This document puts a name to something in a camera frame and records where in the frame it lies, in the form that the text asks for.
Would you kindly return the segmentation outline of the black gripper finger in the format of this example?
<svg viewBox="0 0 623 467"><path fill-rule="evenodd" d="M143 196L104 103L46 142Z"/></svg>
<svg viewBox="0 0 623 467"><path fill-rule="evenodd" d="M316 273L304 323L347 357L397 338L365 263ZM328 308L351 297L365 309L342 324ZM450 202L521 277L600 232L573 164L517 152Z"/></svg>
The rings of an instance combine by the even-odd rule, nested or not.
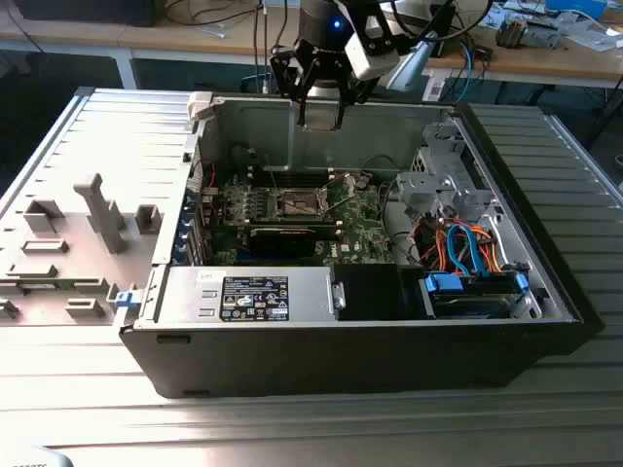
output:
<svg viewBox="0 0 623 467"><path fill-rule="evenodd" d="M283 98L299 106L297 125L306 122L307 97L314 83L314 55L310 43L296 43L293 47L274 46L270 64Z"/></svg>
<svg viewBox="0 0 623 467"><path fill-rule="evenodd" d="M365 103L379 82L379 78L371 80L353 78L352 71L348 66L336 62L334 81L338 90L338 114L334 129L338 130L342 127L347 108L355 104Z"/></svg>

